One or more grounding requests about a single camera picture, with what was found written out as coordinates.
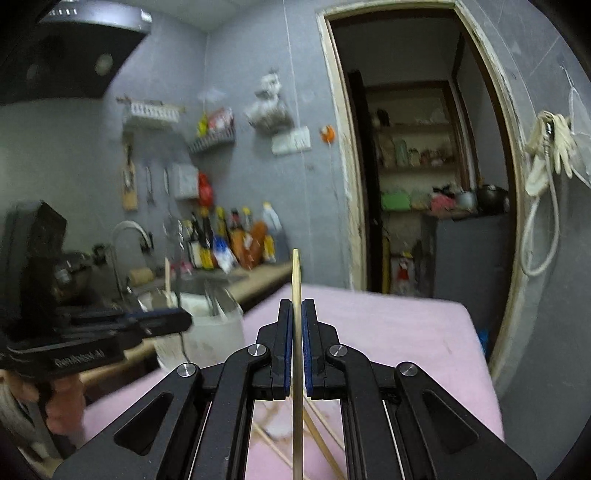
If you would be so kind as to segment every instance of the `jar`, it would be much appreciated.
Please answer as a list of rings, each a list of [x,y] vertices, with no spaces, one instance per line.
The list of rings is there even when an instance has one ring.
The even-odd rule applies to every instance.
[[[408,150],[404,140],[396,140],[394,142],[394,150],[396,152],[396,165],[398,167],[408,167]]]
[[[430,154],[429,150],[423,150],[421,152],[420,163],[421,163],[421,165],[425,165],[425,166],[430,165],[431,154]]]
[[[408,161],[411,167],[421,166],[421,155],[416,148],[411,148],[410,150],[408,150],[408,156]]]

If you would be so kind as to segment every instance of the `wall socket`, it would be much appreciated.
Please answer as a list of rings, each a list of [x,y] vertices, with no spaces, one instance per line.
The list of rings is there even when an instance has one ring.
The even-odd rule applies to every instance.
[[[271,150],[275,155],[312,150],[308,127],[294,128],[286,133],[273,136]]]

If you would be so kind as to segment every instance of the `white bottle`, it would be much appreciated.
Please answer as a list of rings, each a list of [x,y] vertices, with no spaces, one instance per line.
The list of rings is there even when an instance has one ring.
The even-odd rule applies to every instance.
[[[262,253],[263,260],[267,263],[277,263],[275,242],[278,238],[278,234],[281,232],[281,222],[269,202],[264,202],[262,204],[262,221],[265,222],[267,226],[267,234],[265,235]]]
[[[262,221],[267,224],[269,231],[281,231],[281,222],[279,221],[279,217],[269,202],[264,202],[262,204]]]

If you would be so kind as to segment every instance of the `cooking pot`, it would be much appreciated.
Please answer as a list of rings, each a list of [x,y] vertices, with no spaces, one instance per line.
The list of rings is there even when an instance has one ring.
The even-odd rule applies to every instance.
[[[483,185],[476,191],[478,211],[485,215],[498,215],[505,211],[509,192],[495,185]]]
[[[456,208],[460,210],[468,210],[469,212],[476,210],[478,202],[476,200],[476,193],[474,192],[459,192],[456,193]]]

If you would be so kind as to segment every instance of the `wooden stick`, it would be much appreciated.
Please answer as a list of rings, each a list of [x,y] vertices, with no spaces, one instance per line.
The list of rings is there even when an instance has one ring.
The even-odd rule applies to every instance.
[[[316,405],[314,405],[314,402],[312,402],[306,396],[304,396],[304,400],[306,401],[306,403],[310,407],[310,410],[314,413],[314,415],[316,415],[316,418],[318,418],[318,420],[320,420],[320,423],[326,429],[326,431],[329,433],[329,435],[333,438],[333,440],[336,442],[336,444],[341,448],[341,450],[345,451],[345,443],[344,443],[343,439],[339,435],[337,435],[337,433],[332,429],[332,427],[329,424],[329,421],[326,420],[326,417],[324,415],[322,415],[322,413],[318,409],[318,407],[316,407]]]
[[[308,430],[309,430],[310,434],[312,435],[312,438],[316,442],[316,445],[318,445],[318,448],[322,452],[322,455],[324,455],[324,458],[326,458],[326,461],[329,463],[330,468],[332,468],[332,471],[335,473],[336,478],[338,478],[339,480],[345,480],[345,476],[343,474],[343,471],[340,469],[339,464],[335,460],[335,457],[333,456],[332,452],[329,450],[328,446],[326,445],[326,442],[322,438],[322,435],[320,434],[320,432],[316,428],[316,425],[312,421],[310,414],[308,413],[308,411],[305,408],[304,408],[303,413],[304,413],[304,422],[306,422],[306,427],[308,427]]]
[[[301,342],[301,270],[300,251],[293,251],[291,274],[291,301],[294,307],[293,367],[291,369],[291,392],[293,396],[293,480],[302,480],[304,475],[304,387],[303,347]]]
[[[273,450],[281,460],[283,460],[291,469],[293,469],[291,460],[289,460],[289,458],[287,458],[286,455],[281,450],[279,450],[279,447],[275,444],[273,439],[269,437],[268,433],[263,428],[261,428],[257,422],[252,422],[252,428],[261,436],[265,443],[271,447],[271,450]]]

